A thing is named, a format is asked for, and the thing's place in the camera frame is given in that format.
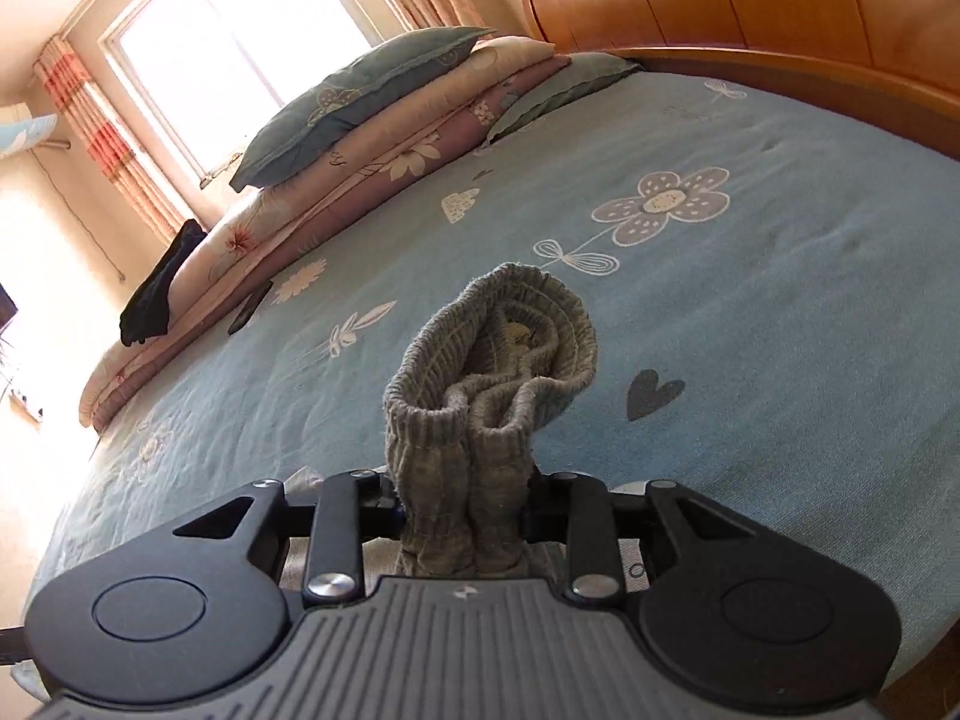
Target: blue pillow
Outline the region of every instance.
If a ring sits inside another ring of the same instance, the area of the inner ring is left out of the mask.
[[[635,62],[609,53],[586,52],[570,55],[570,64],[536,85],[522,97],[512,100],[510,107],[493,124],[487,143],[505,138],[534,119],[563,107],[574,100],[592,95],[629,74],[643,68]]]
[[[493,29],[431,26],[380,44],[270,119],[230,180],[234,191],[271,187],[312,164],[333,143],[388,105],[453,70]]]

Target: metal bolt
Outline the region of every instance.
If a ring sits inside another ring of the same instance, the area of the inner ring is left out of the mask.
[[[306,589],[320,598],[343,598],[351,594],[356,587],[353,577],[337,571],[318,574],[306,584]]]
[[[600,600],[616,595],[620,589],[620,582],[606,574],[584,574],[573,580],[570,589],[581,598]]]

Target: cable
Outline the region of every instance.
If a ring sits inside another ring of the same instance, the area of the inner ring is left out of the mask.
[[[102,245],[100,245],[100,242],[95,237],[93,237],[93,233],[90,232],[90,228],[83,223],[83,220],[77,215],[77,212],[70,207],[70,203],[66,201],[66,197],[64,197],[64,193],[60,191],[59,188],[56,186],[56,184],[54,183],[53,177],[51,177],[50,175],[49,170],[47,170],[46,167],[43,167],[43,163],[40,162],[40,158],[37,157],[37,155],[34,153],[34,150],[32,148],[30,149],[30,153],[32,154],[32,157],[37,161],[37,165],[40,166],[40,170],[43,170],[44,175],[47,176],[47,180],[50,182],[50,186],[54,188],[54,191],[59,195],[59,198],[64,201],[66,210],[68,210],[70,214],[73,215],[73,218],[75,218],[75,220],[78,221],[80,227],[82,227],[85,230],[86,234],[88,234],[88,236],[90,237],[90,240],[93,241],[93,245],[99,248],[102,255],[104,255],[104,259],[106,259],[107,262],[109,262],[109,264],[113,266],[114,271],[117,271],[117,277],[119,278],[120,283],[123,284],[127,280],[127,275],[124,274],[124,272],[118,268],[117,264],[112,259],[110,259],[110,255],[107,254],[107,252],[104,250],[104,247],[102,247]]]

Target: folded quilt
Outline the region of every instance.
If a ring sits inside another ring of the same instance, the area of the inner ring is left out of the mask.
[[[354,172],[319,202],[315,201],[309,210],[283,225],[236,262],[171,324],[167,335],[136,347],[136,354],[117,359],[112,368],[98,368],[97,380],[91,377],[80,402],[80,422],[102,431],[141,386],[265,280],[422,176],[479,146],[517,95],[529,91],[568,63],[569,57],[554,56],[501,79],[460,110],[431,122]]]
[[[371,161],[430,127],[431,122],[448,117],[483,90],[553,55],[552,45],[530,38],[507,36],[488,41],[459,67],[357,127],[310,167],[230,209],[174,276],[168,293],[169,325],[173,327],[227,271]],[[80,396],[80,424],[90,424],[90,412],[100,392],[156,340],[147,338],[142,346],[126,347],[118,339],[104,352]]]

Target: floral quilt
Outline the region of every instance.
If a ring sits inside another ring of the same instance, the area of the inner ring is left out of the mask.
[[[411,337],[520,261],[578,293],[600,346],[541,468],[678,479],[867,574],[904,623],[896,676],[960,605],[958,186],[851,119],[630,76],[421,178],[170,362],[104,432],[34,591],[253,478],[380,466]]]

